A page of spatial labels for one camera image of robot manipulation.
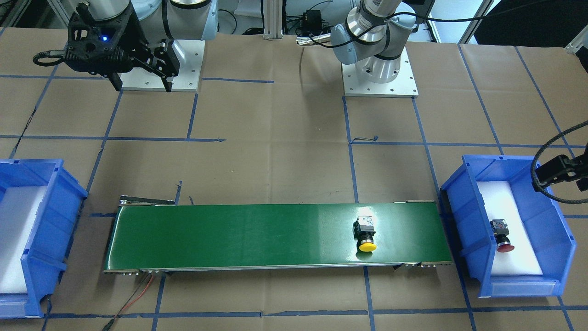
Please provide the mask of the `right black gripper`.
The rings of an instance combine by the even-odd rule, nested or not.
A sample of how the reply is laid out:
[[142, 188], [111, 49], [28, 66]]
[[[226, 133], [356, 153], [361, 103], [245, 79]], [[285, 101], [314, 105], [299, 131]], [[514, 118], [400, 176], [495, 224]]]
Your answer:
[[[116, 91], [122, 91], [119, 74], [134, 68], [153, 73], [147, 62], [153, 59], [153, 49], [166, 42], [173, 43], [147, 40], [132, 4], [77, 4], [68, 23], [63, 61], [75, 71], [106, 77]], [[171, 93], [174, 73], [162, 73], [160, 79]]]

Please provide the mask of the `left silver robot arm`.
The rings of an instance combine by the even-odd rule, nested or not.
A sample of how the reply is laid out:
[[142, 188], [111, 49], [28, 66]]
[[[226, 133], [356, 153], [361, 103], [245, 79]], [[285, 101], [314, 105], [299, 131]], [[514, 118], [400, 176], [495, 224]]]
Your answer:
[[401, 0], [361, 0], [344, 23], [330, 32], [337, 59], [354, 65], [366, 81], [390, 83], [401, 70], [401, 55], [413, 28], [414, 9]]

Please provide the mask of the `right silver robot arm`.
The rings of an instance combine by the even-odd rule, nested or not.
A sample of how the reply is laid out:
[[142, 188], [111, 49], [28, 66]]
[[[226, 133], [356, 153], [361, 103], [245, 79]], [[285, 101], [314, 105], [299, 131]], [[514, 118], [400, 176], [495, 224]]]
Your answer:
[[62, 61], [117, 91], [197, 92], [215, 0], [73, 0]]

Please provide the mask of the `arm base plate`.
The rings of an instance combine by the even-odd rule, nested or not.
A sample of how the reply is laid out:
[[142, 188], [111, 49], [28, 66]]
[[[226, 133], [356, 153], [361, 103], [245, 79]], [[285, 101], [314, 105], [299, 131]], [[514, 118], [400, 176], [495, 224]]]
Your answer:
[[135, 68], [120, 75], [124, 91], [165, 91], [160, 75], [174, 73], [173, 92], [197, 92], [200, 71], [204, 60], [204, 40], [174, 40], [158, 44], [153, 59], [147, 64], [154, 67], [150, 73]]
[[393, 60], [375, 56], [353, 64], [342, 64], [347, 97], [417, 98], [419, 96], [406, 48]]

